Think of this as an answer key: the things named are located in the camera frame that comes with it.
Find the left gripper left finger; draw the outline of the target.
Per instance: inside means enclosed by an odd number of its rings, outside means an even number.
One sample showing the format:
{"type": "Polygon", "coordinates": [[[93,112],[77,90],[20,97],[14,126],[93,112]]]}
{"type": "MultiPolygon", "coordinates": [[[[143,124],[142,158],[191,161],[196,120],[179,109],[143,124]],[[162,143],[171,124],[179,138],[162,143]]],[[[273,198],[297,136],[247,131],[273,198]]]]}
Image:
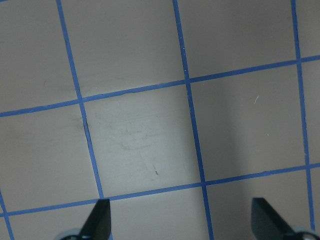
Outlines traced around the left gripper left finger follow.
{"type": "Polygon", "coordinates": [[[82,226],[79,240],[108,240],[111,236],[111,206],[109,199],[99,199],[82,226]]]}

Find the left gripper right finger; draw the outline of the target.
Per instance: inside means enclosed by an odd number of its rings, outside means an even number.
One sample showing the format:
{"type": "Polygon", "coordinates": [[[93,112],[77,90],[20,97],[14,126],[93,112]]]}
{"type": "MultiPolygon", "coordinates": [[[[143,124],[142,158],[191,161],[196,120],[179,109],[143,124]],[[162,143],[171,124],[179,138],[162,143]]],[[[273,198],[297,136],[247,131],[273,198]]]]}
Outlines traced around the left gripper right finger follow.
{"type": "Polygon", "coordinates": [[[303,240],[262,197],[251,201],[251,230],[256,240],[303,240]]]}

